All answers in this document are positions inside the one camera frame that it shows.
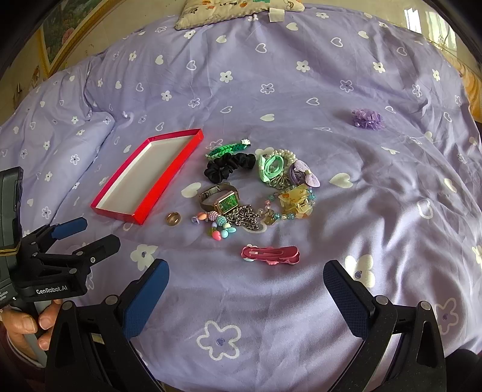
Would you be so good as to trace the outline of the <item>person's left hand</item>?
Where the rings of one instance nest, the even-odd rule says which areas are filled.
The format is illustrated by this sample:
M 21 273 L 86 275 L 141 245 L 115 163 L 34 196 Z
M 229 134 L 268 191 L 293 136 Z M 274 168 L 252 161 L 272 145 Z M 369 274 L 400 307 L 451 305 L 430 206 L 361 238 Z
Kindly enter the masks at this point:
M 41 351 L 49 350 L 53 327 L 61 305 L 61 300 L 52 301 L 41 312 L 38 319 L 11 307 L 5 307 L 1 310 L 1 322 L 7 331 L 9 342 L 17 354 L 20 354 L 22 358 L 38 361 L 38 355 L 25 338 L 26 335 L 35 334 L 38 331 L 41 332 L 37 343 L 38 348 Z

